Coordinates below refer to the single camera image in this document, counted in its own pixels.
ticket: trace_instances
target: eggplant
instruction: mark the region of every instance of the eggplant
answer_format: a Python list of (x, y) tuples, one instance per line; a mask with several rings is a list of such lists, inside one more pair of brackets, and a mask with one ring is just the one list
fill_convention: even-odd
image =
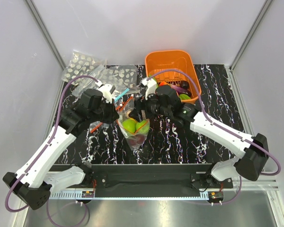
[(189, 83), (188, 83), (187, 81), (185, 81), (185, 80), (182, 80), (182, 81), (180, 82), (179, 86), (180, 86), (181, 88), (186, 89), (186, 90), (189, 89)]
[(178, 95), (180, 95), (180, 94), (185, 94), (185, 95), (191, 97), (191, 92), (188, 91), (188, 90), (186, 90), (186, 89), (184, 89), (184, 88), (178, 87), (178, 86), (176, 86), (176, 85), (170, 85), (170, 87), (171, 87), (172, 89), (176, 90), (176, 92), (178, 93)]

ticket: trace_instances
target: black and white marble surface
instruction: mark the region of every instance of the black and white marble surface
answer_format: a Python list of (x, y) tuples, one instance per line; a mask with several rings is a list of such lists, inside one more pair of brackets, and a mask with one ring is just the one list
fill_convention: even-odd
[[(137, 83), (146, 76), (144, 65), (138, 65)], [(202, 89), (202, 101), (212, 117), (243, 131), (237, 105), (223, 65), (195, 65)], [(77, 99), (67, 92), (63, 107)], [(168, 118), (151, 120), (151, 128), (143, 146), (132, 151), (119, 126), (99, 128), (82, 133), (58, 158), (56, 164), (88, 160), (92, 164), (182, 164), (212, 163), (227, 160), (232, 154), (217, 142), (187, 128), (177, 128)]]

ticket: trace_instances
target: green apple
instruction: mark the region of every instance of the green apple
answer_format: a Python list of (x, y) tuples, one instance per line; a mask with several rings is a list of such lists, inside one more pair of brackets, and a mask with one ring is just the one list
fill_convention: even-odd
[(149, 125), (146, 124), (146, 122), (147, 122), (146, 120), (143, 120), (141, 122), (136, 123), (136, 130), (139, 129), (139, 133), (141, 133), (141, 134), (148, 133), (148, 130), (150, 129), (150, 127), (149, 127)]
[(132, 118), (123, 121), (123, 128), (128, 130), (130, 133), (134, 134), (136, 132), (136, 121)]

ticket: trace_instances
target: green fruit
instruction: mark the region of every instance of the green fruit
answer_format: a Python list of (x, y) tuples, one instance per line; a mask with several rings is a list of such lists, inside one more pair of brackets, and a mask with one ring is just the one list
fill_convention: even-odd
[(179, 98), (180, 98), (181, 100), (191, 99), (191, 97), (189, 97), (188, 95), (185, 95), (185, 94), (180, 94), (180, 95), (179, 95)]
[(148, 133), (148, 130), (150, 129), (150, 127), (149, 127), (149, 125), (148, 124), (146, 124), (146, 120), (143, 120), (143, 121), (141, 121), (141, 122), (138, 122), (137, 124), (136, 124), (136, 130), (138, 130), (139, 129), (139, 133), (141, 133), (141, 134), (146, 134), (146, 133)]
[(134, 134), (136, 132), (136, 123), (137, 122), (134, 119), (130, 118), (123, 121), (122, 125), (123, 128)]

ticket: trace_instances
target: black cable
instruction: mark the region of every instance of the black cable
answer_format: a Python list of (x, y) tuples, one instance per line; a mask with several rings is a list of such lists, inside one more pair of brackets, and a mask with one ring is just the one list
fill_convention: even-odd
[[(197, 189), (195, 186), (194, 186), (194, 184), (193, 184), (193, 182), (191, 183), (191, 186), (192, 187), (194, 187), (195, 189)], [(205, 192), (207, 189), (208, 189), (208, 186), (209, 186), (209, 184), (207, 183), (207, 186), (206, 186), (206, 188), (204, 189), (204, 191), (200, 191), (199, 189), (197, 189), (199, 192)]]

